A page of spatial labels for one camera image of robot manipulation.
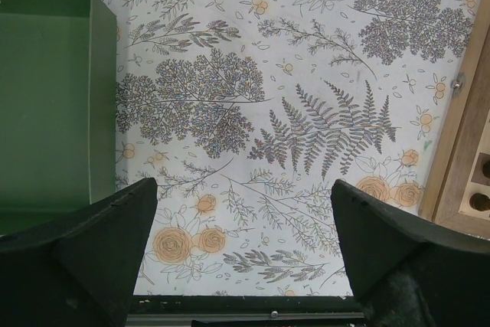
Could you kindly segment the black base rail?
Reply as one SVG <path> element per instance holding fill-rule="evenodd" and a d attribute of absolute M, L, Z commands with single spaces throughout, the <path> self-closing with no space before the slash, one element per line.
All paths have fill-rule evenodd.
<path fill-rule="evenodd" d="M 136 296 L 127 326 L 366 326 L 351 297 Z"/>

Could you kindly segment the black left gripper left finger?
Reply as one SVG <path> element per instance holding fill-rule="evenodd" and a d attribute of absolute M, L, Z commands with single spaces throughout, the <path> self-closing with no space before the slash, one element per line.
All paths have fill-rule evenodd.
<path fill-rule="evenodd" d="M 124 326 L 157 207 L 144 178 L 1 238 L 3 326 Z"/>

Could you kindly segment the dark chess knight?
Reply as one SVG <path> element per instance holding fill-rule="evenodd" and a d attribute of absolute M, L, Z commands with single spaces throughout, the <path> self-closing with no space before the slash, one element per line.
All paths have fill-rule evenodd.
<path fill-rule="evenodd" d="M 482 178 L 488 181 L 490 179 L 490 161 L 486 161 L 481 167 Z"/>

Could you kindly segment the floral table mat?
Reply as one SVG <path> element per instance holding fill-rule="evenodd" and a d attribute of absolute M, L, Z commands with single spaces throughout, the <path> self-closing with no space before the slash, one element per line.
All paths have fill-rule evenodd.
<path fill-rule="evenodd" d="M 351 295 L 337 179 L 415 214 L 482 0 L 101 0 L 138 296 Z"/>

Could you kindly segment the dark chess rook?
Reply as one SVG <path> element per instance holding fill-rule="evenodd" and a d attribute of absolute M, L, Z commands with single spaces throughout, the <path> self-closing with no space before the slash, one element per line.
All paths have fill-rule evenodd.
<path fill-rule="evenodd" d="M 475 193 L 469 199 L 470 207 L 476 211 L 489 211 L 490 210 L 490 197 L 481 193 Z"/>

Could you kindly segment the green open box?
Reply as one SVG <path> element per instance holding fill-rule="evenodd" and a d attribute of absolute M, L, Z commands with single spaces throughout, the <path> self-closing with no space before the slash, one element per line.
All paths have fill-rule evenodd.
<path fill-rule="evenodd" d="M 1 232 L 116 190 L 116 16 L 101 0 L 1 0 Z"/>

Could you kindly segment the wooden chess board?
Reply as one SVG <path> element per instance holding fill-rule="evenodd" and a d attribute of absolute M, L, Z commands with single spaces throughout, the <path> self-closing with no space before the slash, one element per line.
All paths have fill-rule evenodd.
<path fill-rule="evenodd" d="M 487 239 L 489 211 L 469 199 L 489 196 L 482 164 L 489 160 L 489 0 L 479 0 L 475 24 L 426 182 L 418 215 L 454 231 Z"/>

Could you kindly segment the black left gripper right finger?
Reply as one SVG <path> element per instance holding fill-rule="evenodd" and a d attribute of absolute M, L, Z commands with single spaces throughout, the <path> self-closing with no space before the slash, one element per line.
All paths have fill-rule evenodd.
<path fill-rule="evenodd" d="M 426 221 L 337 180 L 341 255 L 368 326 L 487 326 L 489 242 Z"/>

